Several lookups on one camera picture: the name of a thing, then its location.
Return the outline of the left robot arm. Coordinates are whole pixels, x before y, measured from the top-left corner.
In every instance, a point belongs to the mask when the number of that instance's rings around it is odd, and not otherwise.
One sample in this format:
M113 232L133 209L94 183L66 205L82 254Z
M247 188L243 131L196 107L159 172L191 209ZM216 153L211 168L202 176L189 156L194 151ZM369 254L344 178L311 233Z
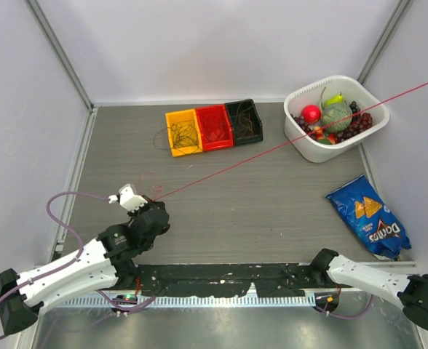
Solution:
M12 335L35 324L54 307L88 292L130 289L138 277L134 258L152 248L169 228L162 201L148 201L129 221L108 227L82 249L47 265L0 273L0 321Z

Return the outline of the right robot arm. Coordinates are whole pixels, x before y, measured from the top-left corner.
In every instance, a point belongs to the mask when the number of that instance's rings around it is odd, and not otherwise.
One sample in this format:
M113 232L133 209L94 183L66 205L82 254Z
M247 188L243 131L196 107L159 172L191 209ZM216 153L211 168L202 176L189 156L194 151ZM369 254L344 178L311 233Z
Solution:
M353 228L360 229L357 232L363 233L362 219L357 213L357 209L350 211L349 203L356 195L371 194L370 198L380 199L365 175L360 175L357 179L348 182L343 187L328 194L334 207L347 223L351 223ZM382 207L384 214L377 213L377 228L369 231L362 237L362 241L370 247L372 252L385 257L396 257L395 249L392 247L410 248L410 242L405 234L402 225L395 216L385 206ZM376 223L376 216L365 218L365 222ZM396 242L396 238L404 238L402 242ZM322 249L312 260L310 267L310 279L313 284L319 287L328 286L331 282L352 286L380 297L403 311L405 316L417 326L428 331L428 274L420 275L399 275L359 264L342 254L330 249Z

